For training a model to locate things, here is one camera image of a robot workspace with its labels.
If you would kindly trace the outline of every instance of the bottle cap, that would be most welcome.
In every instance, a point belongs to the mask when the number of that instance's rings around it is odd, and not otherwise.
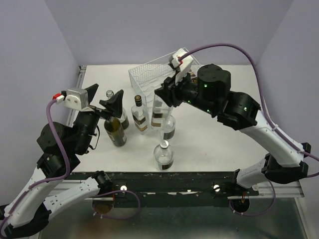
[[[142,106],[142,97],[141,97],[141,96],[136,95],[136,96],[134,97],[134,100],[135,100],[135,105],[136,105],[136,106]]]
[[[106,92],[106,97],[107,97],[107,98],[111,98],[113,95],[114,95],[114,92],[111,91],[111,90],[108,90],[108,91]]]
[[[159,145],[161,148],[168,148],[169,143],[167,140],[163,140]]]

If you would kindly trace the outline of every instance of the wire basket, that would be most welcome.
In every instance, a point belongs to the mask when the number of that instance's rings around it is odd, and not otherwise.
[[[168,59],[174,53],[175,52],[172,52],[129,70],[132,88],[137,95],[142,97],[143,104],[149,109],[153,107],[154,90],[160,87],[161,83],[163,83],[167,77],[174,75],[174,70],[168,65]],[[192,79],[196,78],[197,71],[201,67],[200,63],[194,57],[193,59],[194,61],[190,68]]]

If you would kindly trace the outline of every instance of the wall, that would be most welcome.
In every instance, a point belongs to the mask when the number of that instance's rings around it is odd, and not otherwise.
[[[78,65],[43,0],[0,2],[0,205],[10,203],[42,155],[36,139],[52,95],[75,86]],[[52,107],[65,122],[67,109]]]
[[[145,63],[181,47],[237,44],[258,60],[292,0],[45,0],[81,65]],[[232,49],[201,63],[242,64]]]
[[[273,120],[291,137],[309,142],[319,155],[319,1],[295,0],[259,62]],[[319,163],[306,158],[310,173]],[[301,180],[319,235],[319,177]]]

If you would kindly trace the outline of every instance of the clear glass bottle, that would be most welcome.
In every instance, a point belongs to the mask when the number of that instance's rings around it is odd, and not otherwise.
[[[108,90],[106,92],[106,97],[108,99],[110,99],[113,95],[114,95],[114,92],[111,91],[111,90]],[[122,110],[123,110],[122,111],[122,116],[119,118],[119,120],[121,122],[121,125],[122,125],[123,129],[126,130],[129,127],[130,122],[129,122],[128,115],[126,114],[125,109],[123,108]]]
[[[131,108],[135,126],[139,129],[141,134],[149,131],[150,118],[147,108],[142,105],[142,97],[137,95],[134,98],[135,105]]]
[[[174,150],[167,140],[163,140],[154,149],[154,163],[156,169],[168,170],[173,165]]]
[[[168,121],[164,125],[164,129],[160,130],[160,139],[169,141],[175,134],[175,118],[170,115]]]
[[[163,130],[172,110],[173,107],[169,107],[159,96],[154,95],[151,128]]]
[[[111,141],[117,147],[126,143],[126,136],[118,118],[110,116],[104,121],[104,128]]]

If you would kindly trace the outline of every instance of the white table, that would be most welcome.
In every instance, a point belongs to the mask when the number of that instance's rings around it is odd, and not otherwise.
[[[99,121],[101,136],[96,150],[79,156],[81,163],[73,172],[156,172],[153,165],[153,150],[159,143],[153,132],[140,135],[135,128],[131,107],[134,104],[135,92],[131,88],[128,70],[137,65],[87,66],[85,75],[79,77],[78,87],[86,88],[95,83],[99,89],[92,105],[99,106],[99,100],[106,99],[105,92],[123,89],[123,106],[130,121],[125,131],[127,142],[122,147],[115,147],[107,136],[103,120]],[[231,90],[246,92],[260,102],[257,82],[251,66],[221,66],[231,72]],[[264,148],[248,136],[234,131],[212,119],[188,104],[175,108],[172,115],[176,118],[175,136],[171,145],[175,151],[174,163],[170,171],[204,172],[234,171],[246,168],[260,161],[267,153]],[[259,184],[260,195],[272,197],[269,184]],[[278,197],[303,197],[299,182],[288,185],[275,184]]]

